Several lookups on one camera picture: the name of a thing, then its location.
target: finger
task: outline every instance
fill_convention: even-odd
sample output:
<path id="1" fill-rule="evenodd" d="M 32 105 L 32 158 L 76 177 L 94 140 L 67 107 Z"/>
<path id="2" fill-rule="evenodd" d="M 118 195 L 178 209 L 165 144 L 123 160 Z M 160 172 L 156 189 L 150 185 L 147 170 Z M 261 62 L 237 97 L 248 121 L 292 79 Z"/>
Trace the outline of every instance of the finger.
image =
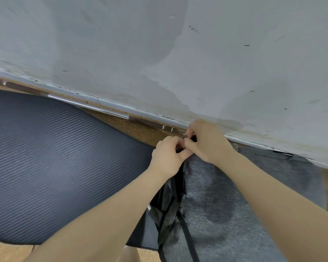
<path id="1" fill-rule="evenodd" d="M 183 139 L 181 139 L 180 137 L 174 136 L 174 137 L 171 137 L 171 139 L 169 141 L 171 142 L 171 144 L 174 147 L 176 147 L 176 145 L 178 145 L 181 141 L 183 141 Z"/>
<path id="2" fill-rule="evenodd" d="M 197 134 L 197 132 L 200 130 L 201 123 L 199 122 L 192 122 L 188 126 L 188 129 L 186 131 L 187 137 L 192 138 L 194 134 Z"/>
<path id="3" fill-rule="evenodd" d="M 168 141 L 168 140 L 170 140 L 171 138 L 172 138 L 171 136 L 166 136 L 166 137 L 164 138 L 163 141 Z"/>
<path id="4" fill-rule="evenodd" d="M 158 148 L 158 146 L 162 143 L 163 141 L 158 141 L 156 148 Z"/>
<path id="5" fill-rule="evenodd" d="M 199 150 L 196 142 L 192 141 L 189 138 L 185 138 L 185 147 L 186 149 L 189 149 L 193 153 L 197 154 L 197 156 L 201 158 L 203 161 L 207 161 L 206 156 Z"/>
<path id="6" fill-rule="evenodd" d="M 189 149 L 184 149 L 179 153 L 179 157 L 182 161 L 186 160 L 188 157 L 190 157 L 193 154 L 193 152 Z"/>
<path id="7" fill-rule="evenodd" d="M 185 148 L 185 142 L 184 142 L 184 140 L 180 138 L 179 142 L 177 143 L 177 146 L 179 148 Z"/>

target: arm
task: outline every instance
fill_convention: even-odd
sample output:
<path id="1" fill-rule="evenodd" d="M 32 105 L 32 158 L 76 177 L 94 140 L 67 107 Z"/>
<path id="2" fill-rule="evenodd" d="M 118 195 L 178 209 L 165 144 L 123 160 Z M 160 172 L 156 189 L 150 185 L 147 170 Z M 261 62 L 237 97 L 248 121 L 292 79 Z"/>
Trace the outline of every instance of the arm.
<path id="1" fill-rule="evenodd" d="M 179 137 L 160 141 L 144 173 L 54 234 L 26 262 L 117 261 L 151 199 L 192 155 L 188 149 L 177 154 L 178 143 Z"/>
<path id="2" fill-rule="evenodd" d="M 213 124 L 190 124 L 185 146 L 228 175 L 289 261 L 328 261 L 328 212 L 237 153 Z"/>

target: gray fabric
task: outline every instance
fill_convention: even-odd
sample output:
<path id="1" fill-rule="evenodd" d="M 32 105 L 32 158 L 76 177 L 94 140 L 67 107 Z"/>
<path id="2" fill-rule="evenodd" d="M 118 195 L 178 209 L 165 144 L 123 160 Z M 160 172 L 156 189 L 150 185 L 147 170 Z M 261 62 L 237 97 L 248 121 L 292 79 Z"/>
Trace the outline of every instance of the gray fabric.
<path id="1" fill-rule="evenodd" d="M 283 184 L 325 207 L 323 177 L 305 158 L 256 148 L 242 148 L 241 153 Z M 181 213 L 200 261 L 286 261 L 225 173 L 195 155 L 185 161 L 184 172 L 187 194 Z M 178 223 L 163 246 L 167 262 L 192 261 Z"/>

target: hand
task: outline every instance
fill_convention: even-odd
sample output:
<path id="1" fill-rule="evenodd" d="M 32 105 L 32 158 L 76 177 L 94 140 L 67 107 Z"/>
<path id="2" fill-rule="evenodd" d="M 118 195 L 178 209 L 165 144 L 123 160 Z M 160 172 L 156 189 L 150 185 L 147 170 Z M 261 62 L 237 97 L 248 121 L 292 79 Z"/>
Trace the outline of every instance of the hand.
<path id="1" fill-rule="evenodd" d="M 160 174 L 165 181 L 174 176 L 181 164 L 190 157 L 193 152 L 184 149 L 180 153 L 176 153 L 176 146 L 185 147 L 184 140 L 179 137 L 167 136 L 164 140 L 159 141 L 156 149 L 152 152 L 152 160 L 149 169 Z"/>
<path id="2" fill-rule="evenodd" d="M 213 123 L 205 120 L 196 120 L 187 129 L 185 147 L 193 151 L 203 161 L 216 165 L 221 158 L 230 158 L 236 151 Z M 197 142 L 191 140 L 197 135 Z"/>

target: cork floor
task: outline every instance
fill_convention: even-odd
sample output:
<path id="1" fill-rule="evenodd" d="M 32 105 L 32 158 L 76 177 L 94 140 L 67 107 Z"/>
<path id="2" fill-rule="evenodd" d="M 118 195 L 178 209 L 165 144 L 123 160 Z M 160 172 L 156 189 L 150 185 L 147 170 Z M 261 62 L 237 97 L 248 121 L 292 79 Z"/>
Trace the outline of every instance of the cork floor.
<path id="1" fill-rule="evenodd" d="M 118 128 L 120 131 L 133 136 L 134 138 L 148 143 L 149 145 L 156 145 L 158 141 L 164 139 L 168 133 L 151 128 L 138 122 L 128 121 L 126 119 L 112 117 L 107 114 L 98 113 L 95 111 L 88 111 L 89 114 L 104 121 L 105 123 Z M 323 170 L 327 185 L 328 194 L 328 170 Z M 14 246 L 0 243 L 0 262 L 21 262 L 31 253 L 33 246 Z M 139 249 L 141 262 L 159 262 L 157 252 Z"/>

